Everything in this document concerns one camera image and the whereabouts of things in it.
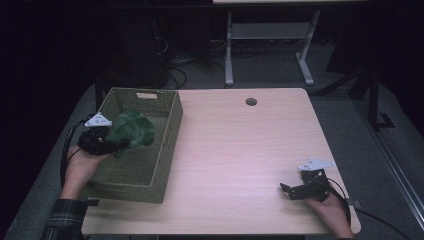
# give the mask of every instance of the sleeve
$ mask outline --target sleeve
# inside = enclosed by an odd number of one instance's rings
[[[87,212],[87,203],[78,200],[56,200],[44,227],[42,240],[81,240],[81,228]]]

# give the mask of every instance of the green plush toy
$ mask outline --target green plush toy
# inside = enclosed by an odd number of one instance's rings
[[[155,132],[154,125],[142,113],[128,110],[118,116],[106,140],[111,142],[129,141],[127,148],[119,149],[115,153],[115,157],[119,158],[126,149],[137,148],[141,145],[150,146],[153,143]]]

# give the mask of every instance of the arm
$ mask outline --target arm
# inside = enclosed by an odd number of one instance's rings
[[[332,193],[328,193],[328,197],[323,202],[311,198],[304,202],[318,214],[336,239],[355,238],[346,219],[342,203]]]
[[[90,155],[75,146],[69,150],[68,159],[70,159],[60,199],[52,208],[41,239],[83,239],[81,227],[87,211],[87,204],[81,201],[81,193],[100,164],[109,156],[111,154]]]

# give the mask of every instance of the plastic basket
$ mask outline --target plastic basket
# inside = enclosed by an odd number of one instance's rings
[[[155,126],[150,146],[130,149],[105,160],[87,184],[89,197],[162,203],[183,115],[177,91],[112,88],[99,112],[115,121],[126,110],[138,110]]]

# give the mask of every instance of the human hand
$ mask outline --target human hand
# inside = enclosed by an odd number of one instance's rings
[[[60,198],[79,200],[82,190],[94,176],[100,164],[112,154],[90,155],[77,146],[71,147],[68,151],[68,167]]]
[[[343,204],[335,195],[329,192],[323,202],[313,198],[305,199],[304,202],[318,214],[321,221],[330,229],[336,239],[354,238],[346,219]]]

